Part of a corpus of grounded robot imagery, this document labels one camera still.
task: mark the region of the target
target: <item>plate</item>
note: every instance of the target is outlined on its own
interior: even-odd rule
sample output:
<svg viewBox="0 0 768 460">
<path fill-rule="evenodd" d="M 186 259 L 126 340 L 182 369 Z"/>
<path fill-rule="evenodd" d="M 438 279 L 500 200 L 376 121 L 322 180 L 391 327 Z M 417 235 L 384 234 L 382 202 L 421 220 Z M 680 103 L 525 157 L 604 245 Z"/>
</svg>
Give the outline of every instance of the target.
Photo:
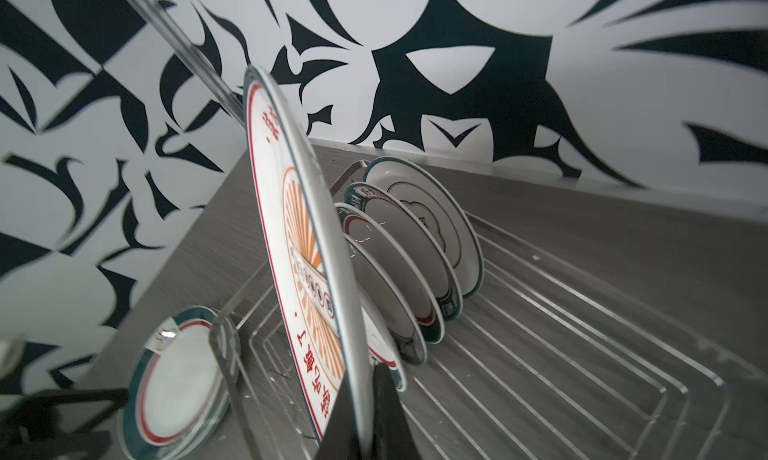
<svg viewBox="0 0 768 460">
<path fill-rule="evenodd" d="M 389 273 L 398 290 L 411 307 L 424 340 L 437 343 L 446 332 L 442 315 L 438 313 L 435 296 L 424 275 L 413 260 L 379 224 L 348 204 L 337 203 L 342 230 L 357 244 L 363 245 L 382 270 Z"/>
<path fill-rule="evenodd" d="M 237 358 L 240 356 L 240 336 L 237 333 L 234 323 L 232 323 L 229 317 L 224 319 L 223 327 L 224 335 L 222 337 L 224 341 L 220 343 L 220 345 L 224 345 L 221 347 L 222 355 L 227 361 L 226 365 L 230 375 L 236 381 L 238 374 L 240 373 L 240 369 L 237 368 Z M 216 427 L 218 427 L 229 406 L 230 394 L 226 388 L 222 388 L 219 398 L 216 400 L 210 415 L 199 423 L 199 428 L 194 434 L 194 438 L 190 440 L 189 445 L 186 446 L 184 450 L 174 456 L 174 460 L 191 454 L 197 450 L 199 446 L 203 445 L 208 437 L 210 437 L 210 434 L 212 434 Z"/>
<path fill-rule="evenodd" d="M 464 298 L 480 290 L 484 271 L 477 235 L 437 179 L 413 162 L 385 156 L 371 162 L 362 180 L 398 198 L 427 226 L 453 266 Z"/>
<path fill-rule="evenodd" d="M 347 187 L 344 202 L 368 214 L 413 259 L 435 294 L 443 318 L 453 321 L 461 315 L 462 291 L 452 265 L 434 237 L 410 210 L 391 194 L 365 182 L 354 182 Z"/>
<path fill-rule="evenodd" d="M 399 392 L 405 392 L 408 382 L 406 381 L 406 370 L 403 369 L 402 360 L 397 352 L 397 347 L 392 337 L 389 336 L 389 330 L 386 327 L 384 317 L 376 309 L 376 306 L 368 297 L 365 289 L 357 284 L 360 293 L 360 307 L 362 308 L 362 321 L 366 327 L 366 339 L 368 340 L 368 351 L 371 354 L 371 363 L 383 363 L 389 367 L 389 373 L 392 374 L 392 382 Z"/>
<path fill-rule="evenodd" d="M 357 427 L 365 428 L 372 418 L 370 354 L 350 255 L 320 164 L 268 71 L 249 66 L 244 93 L 264 240 L 312 424 L 322 440 L 346 373 L 354 408 L 371 410 L 356 412 Z"/>
<path fill-rule="evenodd" d="M 130 458 L 176 458 L 226 391 L 208 343 L 215 317 L 207 307 L 189 307 L 163 321 L 144 344 L 118 424 Z"/>
<path fill-rule="evenodd" d="M 355 278 L 381 313 L 400 358 L 413 365 L 423 365 L 427 361 L 427 346 L 408 302 L 379 262 L 350 236 L 346 239 Z"/>
</svg>

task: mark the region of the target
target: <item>white triangle shape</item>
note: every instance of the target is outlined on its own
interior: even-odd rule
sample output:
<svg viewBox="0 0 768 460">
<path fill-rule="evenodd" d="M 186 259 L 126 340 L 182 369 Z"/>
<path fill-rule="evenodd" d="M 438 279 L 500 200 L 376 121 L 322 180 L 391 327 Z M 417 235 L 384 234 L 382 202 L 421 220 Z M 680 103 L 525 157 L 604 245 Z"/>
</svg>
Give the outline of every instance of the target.
<svg viewBox="0 0 768 460">
<path fill-rule="evenodd" d="M 453 94 L 461 90 L 485 67 L 495 47 L 437 47 L 408 52 L 414 67 L 438 89 Z"/>
</svg>

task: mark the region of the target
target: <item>black and white wallpaper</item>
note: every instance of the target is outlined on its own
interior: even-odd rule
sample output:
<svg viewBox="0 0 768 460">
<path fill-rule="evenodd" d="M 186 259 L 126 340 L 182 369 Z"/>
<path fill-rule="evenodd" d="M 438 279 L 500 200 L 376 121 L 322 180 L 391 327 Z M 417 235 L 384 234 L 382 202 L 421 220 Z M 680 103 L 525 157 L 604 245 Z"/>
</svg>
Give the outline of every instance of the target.
<svg viewBox="0 0 768 460">
<path fill-rule="evenodd" d="M 158 0 L 313 138 L 768 201 L 768 0 Z M 5 399 L 88 368 L 245 150 L 123 0 L 0 0 Z"/>
</svg>

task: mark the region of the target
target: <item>dish rack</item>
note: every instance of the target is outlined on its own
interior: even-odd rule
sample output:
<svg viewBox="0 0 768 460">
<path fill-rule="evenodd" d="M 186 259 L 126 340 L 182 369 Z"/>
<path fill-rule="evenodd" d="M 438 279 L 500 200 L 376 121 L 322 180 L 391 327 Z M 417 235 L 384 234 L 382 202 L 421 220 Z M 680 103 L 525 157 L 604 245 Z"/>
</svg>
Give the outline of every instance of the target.
<svg viewBox="0 0 768 460">
<path fill-rule="evenodd" d="M 334 182 L 335 195 L 367 161 Z M 400 394 L 425 459 L 768 458 L 768 375 L 687 325 L 466 212 L 482 288 L 409 366 Z M 227 301 L 247 348 L 223 370 L 253 458 L 318 449 L 269 263 Z"/>
</svg>

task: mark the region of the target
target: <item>wall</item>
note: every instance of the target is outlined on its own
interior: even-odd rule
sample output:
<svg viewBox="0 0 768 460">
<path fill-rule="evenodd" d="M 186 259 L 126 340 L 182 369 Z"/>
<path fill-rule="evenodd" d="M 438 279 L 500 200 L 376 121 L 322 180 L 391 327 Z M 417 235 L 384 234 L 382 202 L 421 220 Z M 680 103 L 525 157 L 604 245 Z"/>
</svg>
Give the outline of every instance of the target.
<svg viewBox="0 0 768 460">
<path fill-rule="evenodd" d="M 768 202 L 766 0 L 159 0 L 317 139 Z M 122 0 L 3 0 L 0 392 L 67 386 L 245 148 Z"/>
</svg>

